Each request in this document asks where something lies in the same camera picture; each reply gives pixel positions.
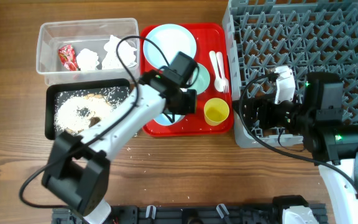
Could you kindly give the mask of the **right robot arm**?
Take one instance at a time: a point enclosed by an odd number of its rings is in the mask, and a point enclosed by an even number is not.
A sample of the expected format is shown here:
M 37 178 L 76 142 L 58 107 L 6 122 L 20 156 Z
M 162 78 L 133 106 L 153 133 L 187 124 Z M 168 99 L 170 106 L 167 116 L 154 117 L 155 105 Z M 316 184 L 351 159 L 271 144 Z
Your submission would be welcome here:
M 234 109 L 248 133 L 255 120 L 260 127 L 281 126 L 303 137 L 304 157 L 252 138 L 271 151 L 313 163 L 327 188 L 337 223 L 358 223 L 358 126 L 342 121 L 343 82 L 338 75 L 311 72 L 306 76 L 301 103 L 272 101 L 272 96 L 248 98 L 247 90 L 234 102 Z

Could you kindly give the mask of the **red snack wrapper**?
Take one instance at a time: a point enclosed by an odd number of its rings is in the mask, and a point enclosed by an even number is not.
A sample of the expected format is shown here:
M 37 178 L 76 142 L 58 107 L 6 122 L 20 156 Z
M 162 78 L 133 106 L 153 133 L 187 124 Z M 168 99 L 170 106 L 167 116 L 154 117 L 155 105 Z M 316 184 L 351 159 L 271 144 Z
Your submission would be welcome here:
M 62 65 L 69 71 L 78 71 L 76 55 L 71 44 L 65 45 L 58 49 L 58 56 Z

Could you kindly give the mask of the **white napkin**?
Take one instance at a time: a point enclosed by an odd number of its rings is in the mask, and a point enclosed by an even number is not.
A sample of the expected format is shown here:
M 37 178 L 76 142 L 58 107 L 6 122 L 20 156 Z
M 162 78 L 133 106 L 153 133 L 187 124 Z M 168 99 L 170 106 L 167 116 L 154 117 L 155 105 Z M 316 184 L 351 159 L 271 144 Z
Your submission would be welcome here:
M 104 50 L 107 52 L 107 54 L 102 61 L 103 70 L 123 68 L 122 63 L 118 57 L 121 58 L 122 62 L 128 68 L 137 65 L 135 56 L 137 49 L 130 46 L 126 40 L 121 42 L 119 47 L 117 47 L 120 41 L 120 38 L 114 35 L 110 35 L 109 41 L 104 45 Z

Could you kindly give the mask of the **large light blue plate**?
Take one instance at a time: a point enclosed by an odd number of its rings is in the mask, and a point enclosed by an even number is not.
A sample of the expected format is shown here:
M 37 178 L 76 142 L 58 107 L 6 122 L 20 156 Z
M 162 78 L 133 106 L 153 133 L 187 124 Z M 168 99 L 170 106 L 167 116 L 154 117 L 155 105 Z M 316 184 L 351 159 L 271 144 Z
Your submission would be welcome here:
M 157 26 L 146 35 L 146 39 L 151 40 L 160 48 L 169 63 L 173 61 L 179 52 L 195 58 L 196 40 L 193 34 L 183 26 L 177 24 Z M 143 53 L 146 61 L 154 68 L 167 65 L 162 54 L 148 41 L 144 42 Z

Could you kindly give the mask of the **yellow plastic cup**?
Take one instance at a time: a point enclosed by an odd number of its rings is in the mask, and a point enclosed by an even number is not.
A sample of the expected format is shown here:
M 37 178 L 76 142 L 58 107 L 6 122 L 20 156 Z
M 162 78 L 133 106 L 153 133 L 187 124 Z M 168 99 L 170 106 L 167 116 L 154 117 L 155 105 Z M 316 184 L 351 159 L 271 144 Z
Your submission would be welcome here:
M 230 113 L 229 105 L 221 98 L 209 99 L 203 108 L 204 119 L 210 126 L 217 126 L 225 121 Z

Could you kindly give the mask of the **food scraps and rice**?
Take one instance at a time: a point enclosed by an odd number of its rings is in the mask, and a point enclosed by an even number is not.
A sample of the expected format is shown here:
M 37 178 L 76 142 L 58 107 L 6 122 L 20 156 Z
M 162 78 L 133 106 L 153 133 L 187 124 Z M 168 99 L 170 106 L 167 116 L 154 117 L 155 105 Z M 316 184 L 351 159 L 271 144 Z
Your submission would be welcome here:
M 105 118 L 128 97 L 128 86 L 62 91 L 55 95 L 53 130 L 72 135 L 89 129 Z

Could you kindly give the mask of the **mint green bowl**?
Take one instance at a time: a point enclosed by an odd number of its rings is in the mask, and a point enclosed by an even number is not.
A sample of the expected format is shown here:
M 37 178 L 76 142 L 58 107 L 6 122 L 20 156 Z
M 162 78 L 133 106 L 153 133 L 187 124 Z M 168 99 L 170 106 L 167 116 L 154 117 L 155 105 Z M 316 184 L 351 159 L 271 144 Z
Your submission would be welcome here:
M 196 90 L 197 94 L 202 94 L 209 87 L 210 75 L 206 67 L 198 63 L 198 68 L 193 72 L 190 89 Z

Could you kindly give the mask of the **white plastic fork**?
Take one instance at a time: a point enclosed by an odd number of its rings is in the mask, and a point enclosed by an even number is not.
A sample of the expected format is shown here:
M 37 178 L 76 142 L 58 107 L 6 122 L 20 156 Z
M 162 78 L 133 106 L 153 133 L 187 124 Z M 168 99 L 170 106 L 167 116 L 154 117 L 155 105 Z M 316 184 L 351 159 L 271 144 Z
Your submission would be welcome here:
M 223 88 L 223 92 L 229 93 L 229 81 L 225 76 L 223 54 L 221 52 L 217 52 L 216 58 L 217 58 L 218 68 L 219 68 L 220 75 L 221 75 L 221 86 Z

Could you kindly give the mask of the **white plastic spoon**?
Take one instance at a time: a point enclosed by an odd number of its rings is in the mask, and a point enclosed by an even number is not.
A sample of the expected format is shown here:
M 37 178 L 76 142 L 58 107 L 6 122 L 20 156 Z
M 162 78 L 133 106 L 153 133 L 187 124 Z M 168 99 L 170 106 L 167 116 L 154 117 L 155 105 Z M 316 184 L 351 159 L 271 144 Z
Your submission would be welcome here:
M 210 59 L 211 65 L 213 66 L 213 72 L 214 72 L 214 76 L 215 76 L 214 87 L 215 87 L 216 91 L 223 92 L 224 87 L 222 86 L 222 83 L 221 83 L 221 77 L 220 77 L 220 73 L 219 73 L 218 62 L 217 62 L 215 51 L 212 50 L 209 52 L 209 59 Z

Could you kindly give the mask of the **small light blue bowl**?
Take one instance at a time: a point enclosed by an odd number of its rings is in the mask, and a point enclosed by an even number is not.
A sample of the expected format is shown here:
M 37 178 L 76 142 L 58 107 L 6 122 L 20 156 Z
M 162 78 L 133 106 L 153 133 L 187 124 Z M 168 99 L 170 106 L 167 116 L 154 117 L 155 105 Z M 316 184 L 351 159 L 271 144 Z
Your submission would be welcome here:
M 154 121 L 161 125 L 161 126 L 171 126 L 175 123 L 180 122 L 185 116 L 184 115 L 180 115 L 180 114 L 176 114 L 175 115 L 175 122 L 171 123 L 169 122 L 169 120 L 165 117 L 164 113 L 159 114 L 157 117 L 154 118 Z

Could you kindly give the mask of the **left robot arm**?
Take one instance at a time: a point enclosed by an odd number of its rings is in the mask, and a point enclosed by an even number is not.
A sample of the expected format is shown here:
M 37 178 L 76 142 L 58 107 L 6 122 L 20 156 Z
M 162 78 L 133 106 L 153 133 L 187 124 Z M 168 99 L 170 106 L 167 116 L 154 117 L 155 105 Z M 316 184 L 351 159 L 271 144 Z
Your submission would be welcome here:
M 104 223 L 111 213 L 104 196 L 111 161 L 139 129 L 164 111 L 196 111 L 196 91 L 186 86 L 198 64 L 179 52 L 163 71 L 144 73 L 108 118 L 73 136 L 62 132 L 52 146 L 42 185 L 87 223 Z

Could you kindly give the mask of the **small white tissue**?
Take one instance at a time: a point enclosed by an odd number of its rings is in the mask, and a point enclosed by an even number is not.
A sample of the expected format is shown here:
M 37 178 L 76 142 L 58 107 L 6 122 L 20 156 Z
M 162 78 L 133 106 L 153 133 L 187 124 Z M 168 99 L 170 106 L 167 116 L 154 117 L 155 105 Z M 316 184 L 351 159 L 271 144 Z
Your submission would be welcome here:
M 96 52 L 89 49 L 83 49 L 76 56 L 78 67 L 81 71 L 97 70 L 99 65 L 99 56 Z

